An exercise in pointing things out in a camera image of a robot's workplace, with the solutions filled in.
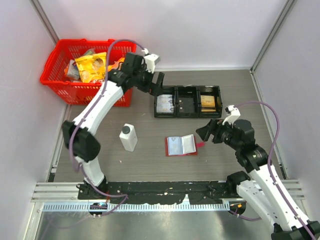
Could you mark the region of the red leather card holder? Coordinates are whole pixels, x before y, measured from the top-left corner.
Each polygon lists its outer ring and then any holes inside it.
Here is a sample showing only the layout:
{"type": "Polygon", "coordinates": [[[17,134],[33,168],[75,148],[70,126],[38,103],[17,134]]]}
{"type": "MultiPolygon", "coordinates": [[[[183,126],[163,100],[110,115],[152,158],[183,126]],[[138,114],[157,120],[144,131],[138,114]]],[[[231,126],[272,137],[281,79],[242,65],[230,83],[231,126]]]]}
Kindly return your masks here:
{"type": "Polygon", "coordinates": [[[197,142],[193,134],[185,136],[169,136],[164,139],[165,155],[167,157],[182,157],[198,154],[198,148],[204,147],[205,142],[197,142]]]}

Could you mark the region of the silver VIP card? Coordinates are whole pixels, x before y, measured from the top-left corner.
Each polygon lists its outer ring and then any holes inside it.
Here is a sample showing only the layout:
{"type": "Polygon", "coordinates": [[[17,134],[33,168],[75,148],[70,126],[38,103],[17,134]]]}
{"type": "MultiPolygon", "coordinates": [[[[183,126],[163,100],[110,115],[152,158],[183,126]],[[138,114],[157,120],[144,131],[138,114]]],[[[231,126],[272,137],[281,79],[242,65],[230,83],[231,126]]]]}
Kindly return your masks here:
{"type": "Polygon", "coordinates": [[[182,138],[179,136],[171,136],[167,138],[168,155],[176,156],[183,154],[182,138]]]}

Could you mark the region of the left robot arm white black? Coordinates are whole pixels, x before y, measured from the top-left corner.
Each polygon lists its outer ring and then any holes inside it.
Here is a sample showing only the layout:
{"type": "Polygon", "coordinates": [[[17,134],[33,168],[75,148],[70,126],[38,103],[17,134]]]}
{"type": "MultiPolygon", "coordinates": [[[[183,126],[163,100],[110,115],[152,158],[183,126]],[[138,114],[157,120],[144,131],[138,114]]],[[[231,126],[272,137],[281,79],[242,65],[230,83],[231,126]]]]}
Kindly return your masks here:
{"type": "Polygon", "coordinates": [[[101,145],[95,138],[102,120],[133,87],[152,96],[162,91],[164,73],[159,73],[156,83],[153,83],[160,56],[147,50],[143,52],[144,55],[127,53],[119,68],[106,73],[106,80],[86,108],[74,120],[66,120],[61,126],[75,171],[82,171],[84,181],[90,186],[89,193],[95,199],[102,199],[108,191],[108,181],[98,160],[101,145]]]}

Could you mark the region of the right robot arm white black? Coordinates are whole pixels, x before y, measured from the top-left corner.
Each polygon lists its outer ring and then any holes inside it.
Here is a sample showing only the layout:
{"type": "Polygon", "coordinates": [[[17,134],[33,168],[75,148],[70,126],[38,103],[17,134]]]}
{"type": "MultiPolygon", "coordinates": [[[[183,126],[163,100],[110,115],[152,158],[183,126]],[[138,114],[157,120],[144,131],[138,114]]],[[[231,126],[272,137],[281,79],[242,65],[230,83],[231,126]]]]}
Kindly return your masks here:
{"type": "Polygon", "coordinates": [[[196,133],[206,142],[224,143],[235,150],[237,162],[245,169],[227,177],[226,193],[240,196],[268,226],[273,240],[317,240],[320,224],[311,221],[288,193],[267,152],[256,144],[255,130],[248,120],[233,124],[212,119],[196,133]]]}

